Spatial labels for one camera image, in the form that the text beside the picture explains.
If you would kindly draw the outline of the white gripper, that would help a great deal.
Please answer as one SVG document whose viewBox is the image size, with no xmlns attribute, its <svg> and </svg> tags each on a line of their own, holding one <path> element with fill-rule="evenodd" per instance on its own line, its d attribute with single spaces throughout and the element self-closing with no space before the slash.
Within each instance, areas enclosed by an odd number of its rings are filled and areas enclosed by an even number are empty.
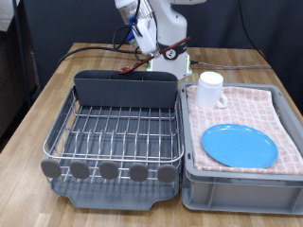
<svg viewBox="0 0 303 227">
<path fill-rule="evenodd" d="M 156 43 L 156 23 L 153 19 L 139 19 L 137 29 L 140 36 L 136 35 L 136 41 L 143 54 L 148 54 L 149 57 L 159 58 L 161 56 Z"/>
</svg>

